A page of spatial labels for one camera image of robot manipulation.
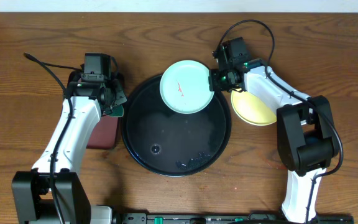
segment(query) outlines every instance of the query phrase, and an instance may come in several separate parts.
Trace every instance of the round black tray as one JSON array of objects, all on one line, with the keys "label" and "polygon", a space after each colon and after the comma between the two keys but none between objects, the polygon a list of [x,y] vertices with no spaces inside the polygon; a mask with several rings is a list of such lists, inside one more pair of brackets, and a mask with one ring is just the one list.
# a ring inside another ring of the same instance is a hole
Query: round black tray
[{"label": "round black tray", "polygon": [[147,80],[128,98],[121,134],[132,157],[167,176],[195,174],[211,165],[230,138],[231,114],[221,92],[194,114],[172,111],[160,95],[161,75]]}]

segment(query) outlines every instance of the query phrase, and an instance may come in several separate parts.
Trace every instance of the green object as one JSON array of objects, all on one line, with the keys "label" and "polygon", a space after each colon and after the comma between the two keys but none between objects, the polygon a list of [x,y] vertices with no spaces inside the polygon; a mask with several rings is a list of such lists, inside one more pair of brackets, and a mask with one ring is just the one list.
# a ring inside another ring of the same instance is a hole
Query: green object
[{"label": "green object", "polygon": [[154,224],[162,224],[162,220],[163,220],[162,217],[155,217],[154,218]]},{"label": "green object", "polygon": [[116,106],[114,108],[112,108],[112,111],[107,112],[106,114],[108,114],[109,116],[112,117],[122,117],[124,116],[124,107],[122,105]]}]

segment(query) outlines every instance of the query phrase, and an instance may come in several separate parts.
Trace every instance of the white wall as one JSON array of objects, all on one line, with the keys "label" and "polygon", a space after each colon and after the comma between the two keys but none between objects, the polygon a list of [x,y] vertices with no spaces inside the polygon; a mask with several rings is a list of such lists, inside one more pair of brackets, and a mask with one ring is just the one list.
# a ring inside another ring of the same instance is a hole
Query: white wall
[{"label": "white wall", "polygon": [[0,12],[358,12],[358,0],[0,0]]}]

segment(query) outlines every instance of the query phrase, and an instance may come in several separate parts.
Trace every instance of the wood grain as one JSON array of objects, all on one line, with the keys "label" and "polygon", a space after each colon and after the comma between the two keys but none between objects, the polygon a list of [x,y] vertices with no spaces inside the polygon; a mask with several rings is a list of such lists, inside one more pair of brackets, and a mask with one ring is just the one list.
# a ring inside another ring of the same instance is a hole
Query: wood grain
[{"label": "wood grain", "polygon": [[[223,32],[244,18],[272,28],[277,40],[272,67],[279,76],[300,91],[329,99],[345,160],[337,174],[323,179],[316,208],[350,213],[358,223],[358,14],[125,13],[0,13],[0,223],[17,223],[11,180],[45,149],[62,103],[55,80],[23,52],[70,66],[83,63],[85,52],[113,55],[129,94],[179,60],[217,67],[212,50]],[[255,56],[267,57],[265,30],[246,24],[228,38],[240,35]],[[53,70],[67,80],[69,71]],[[277,210],[287,172],[280,169],[275,125],[251,126],[233,112],[232,121],[221,157],[189,177],[150,173],[130,157],[122,140],[110,151],[88,149],[81,181],[89,200],[120,212]]]}]

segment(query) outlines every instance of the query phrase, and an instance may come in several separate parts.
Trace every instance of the yellow plate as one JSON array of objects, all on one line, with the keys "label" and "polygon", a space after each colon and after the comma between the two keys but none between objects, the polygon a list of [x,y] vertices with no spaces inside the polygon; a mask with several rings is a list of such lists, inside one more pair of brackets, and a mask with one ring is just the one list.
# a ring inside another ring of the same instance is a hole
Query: yellow plate
[{"label": "yellow plate", "polygon": [[247,91],[232,91],[231,105],[241,119],[253,125],[269,125],[277,120],[276,115],[262,100]]}]

